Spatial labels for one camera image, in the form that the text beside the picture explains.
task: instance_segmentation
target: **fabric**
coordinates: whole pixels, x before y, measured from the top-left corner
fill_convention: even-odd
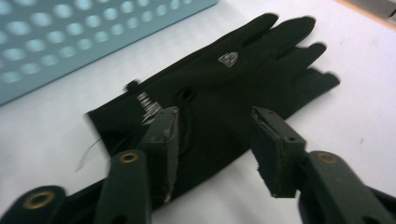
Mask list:
[[[89,112],[110,155],[136,146],[161,108],[180,110],[174,198],[197,186],[249,148],[251,107],[289,117],[340,82],[308,68],[324,51],[296,48],[315,26],[302,17],[271,28],[264,14]]]

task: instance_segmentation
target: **glove finger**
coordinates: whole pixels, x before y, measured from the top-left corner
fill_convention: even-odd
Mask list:
[[[278,16],[266,13],[250,21],[240,29],[236,30],[232,36],[232,42],[237,45],[245,46],[262,35],[267,33],[276,23]]]
[[[313,44],[308,48],[295,48],[276,60],[276,63],[284,64],[285,75],[294,79],[311,65],[323,52],[326,47],[323,44]]]
[[[280,57],[293,49],[299,42],[305,39],[314,29],[315,19],[302,17],[290,21],[285,21],[270,30],[263,38],[246,47],[247,52],[259,54],[275,54]]]
[[[293,81],[292,86],[296,101],[302,107],[339,84],[340,80],[334,74],[321,74],[316,69],[309,68]]]

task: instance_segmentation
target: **brass screw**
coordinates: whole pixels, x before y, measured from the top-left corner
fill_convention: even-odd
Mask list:
[[[55,194],[49,190],[34,193],[26,199],[23,207],[26,209],[37,209],[46,206],[55,198]]]
[[[320,152],[317,156],[321,161],[326,162],[326,163],[336,163],[337,162],[337,159],[329,153]]]
[[[129,163],[129,162],[137,161],[138,158],[139,158],[139,155],[137,155],[136,153],[128,152],[128,153],[123,154],[120,157],[120,161],[122,163]]]

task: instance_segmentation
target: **glove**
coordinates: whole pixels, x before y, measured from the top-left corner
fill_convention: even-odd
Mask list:
[[[248,150],[251,107],[269,108],[285,119],[339,84],[331,74],[306,69],[324,52],[323,45],[295,47],[311,33],[313,19],[271,29],[275,22],[275,15],[263,15],[142,88],[91,111],[110,155],[126,149],[120,143],[131,144],[144,133],[162,107],[178,106],[184,135],[177,197]]]
[[[297,22],[296,25],[287,28],[289,23],[296,22],[287,21],[269,32],[276,19],[275,15],[264,14],[232,34],[224,36],[209,46],[210,48],[194,53],[142,83],[134,92],[135,96],[131,93],[122,95],[90,112],[89,116],[101,134],[106,148],[111,151],[110,154],[118,152],[114,147],[127,133],[133,136],[143,133],[160,108],[180,106],[180,101],[185,101],[186,93],[191,90],[210,90],[226,85],[225,82],[237,81],[244,74],[249,74],[249,70],[255,71],[271,58],[272,54],[280,55],[282,51],[293,47],[307,36],[313,27],[312,22]],[[262,41],[253,44],[259,37]],[[228,69],[219,63],[218,58],[231,49],[239,51],[239,62],[233,69]]]

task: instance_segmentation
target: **white table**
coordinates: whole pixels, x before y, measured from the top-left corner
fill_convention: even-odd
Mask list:
[[[339,87],[287,122],[308,142],[344,158],[365,184],[396,196],[396,32],[326,0],[220,0],[203,12],[0,107],[0,214],[27,190],[67,194],[106,176],[108,157],[84,114],[183,56],[265,12],[279,22],[317,18],[303,43],[325,42],[316,62]],[[295,199],[273,199],[249,151],[218,175],[158,210],[153,223],[301,223]]]

